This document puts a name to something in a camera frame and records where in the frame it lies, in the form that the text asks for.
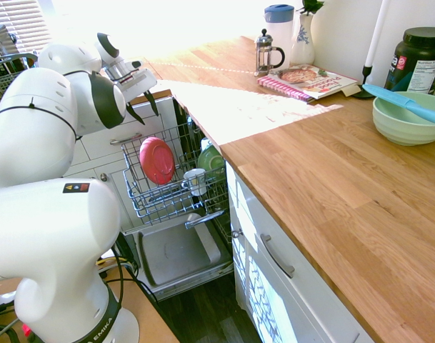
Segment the green bowl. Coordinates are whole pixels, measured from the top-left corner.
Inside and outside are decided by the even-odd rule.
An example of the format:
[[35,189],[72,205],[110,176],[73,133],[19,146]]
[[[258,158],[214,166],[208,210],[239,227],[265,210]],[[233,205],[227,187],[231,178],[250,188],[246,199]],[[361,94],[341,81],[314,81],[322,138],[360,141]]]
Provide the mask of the green bowl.
[[225,177],[225,161],[222,155],[217,151],[214,145],[208,145],[205,150],[200,153],[197,161],[197,167],[203,168],[207,172],[214,170],[212,173],[208,173],[210,177],[216,177],[221,179]]
[[[434,95],[410,91],[398,91],[397,93],[435,111]],[[377,131],[389,141],[399,145],[413,146],[435,141],[434,123],[380,98],[375,98],[373,101],[373,123]]]

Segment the nutrition label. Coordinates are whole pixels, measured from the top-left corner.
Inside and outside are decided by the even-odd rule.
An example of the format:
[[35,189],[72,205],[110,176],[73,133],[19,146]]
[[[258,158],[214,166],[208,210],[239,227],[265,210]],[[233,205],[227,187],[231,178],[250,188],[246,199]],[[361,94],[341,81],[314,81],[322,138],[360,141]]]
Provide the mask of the nutrition label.
[[435,78],[435,61],[417,61],[408,91],[429,93]]

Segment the white cabinet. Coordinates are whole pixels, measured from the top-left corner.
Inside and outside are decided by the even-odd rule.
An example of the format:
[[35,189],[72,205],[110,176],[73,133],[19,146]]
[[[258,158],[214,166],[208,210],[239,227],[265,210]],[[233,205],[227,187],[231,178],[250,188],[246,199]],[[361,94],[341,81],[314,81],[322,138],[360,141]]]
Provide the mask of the white cabinet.
[[160,116],[156,116],[149,103],[134,106],[135,112],[146,125],[126,115],[124,123],[110,130],[89,134],[77,141],[74,159],[65,177],[97,178],[112,188],[119,199],[121,229],[126,231],[141,226],[133,204],[127,194],[123,170],[127,168],[120,141],[137,134],[148,136],[177,125],[172,98],[156,101]]
[[[239,303],[252,316],[263,341],[295,342],[282,334],[291,329],[298,343],[371,343],[369,335],[231,166],[227,164],[226,170],[231,225],[234,237],[238,236],[234,240],[235,278],[240,282],[237,297],[243,299]],[[243,233],[244,240],[238,232]],[[256,293],[261,290],[267,294],[262,303],[267,308],[269,304],[272,311],[270,326],[260,319],[264,309],[254,302],[261,299]]]
[[256,251],[243,234],[230,198],[231,229],[234,235],[236,298],[245,309],[263,342],[329,343],[324,341],[303,313],[295,298],[279,280],[269,258]]

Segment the supplement container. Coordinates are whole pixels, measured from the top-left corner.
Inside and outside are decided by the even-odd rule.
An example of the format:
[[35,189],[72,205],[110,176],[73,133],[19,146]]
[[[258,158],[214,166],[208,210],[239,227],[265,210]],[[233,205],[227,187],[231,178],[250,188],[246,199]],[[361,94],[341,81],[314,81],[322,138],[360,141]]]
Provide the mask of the supplement container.
[[[289,68],[291,40],[294,30],[294,7],[290,5],[271,5],[265,8],[267,33],[273,38],[273,46],[281,48],[285,53],[284,62],[272,70]],[[271,63],[281,62],[280,54],[272,57]]]
[[433,94],[435,90],[435,27],[407,29],[395,48],[386,89]]

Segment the white vase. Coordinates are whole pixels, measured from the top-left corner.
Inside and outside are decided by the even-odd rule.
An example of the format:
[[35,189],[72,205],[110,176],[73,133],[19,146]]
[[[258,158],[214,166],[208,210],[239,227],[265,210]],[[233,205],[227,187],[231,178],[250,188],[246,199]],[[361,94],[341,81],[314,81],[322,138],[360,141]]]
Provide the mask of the white vase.
[[312,43],[311,22],[312,14],[300,15],[300,30],[294,39],[294,44],[290,52],[290,65],[312,64],[316,57],[314,44]]

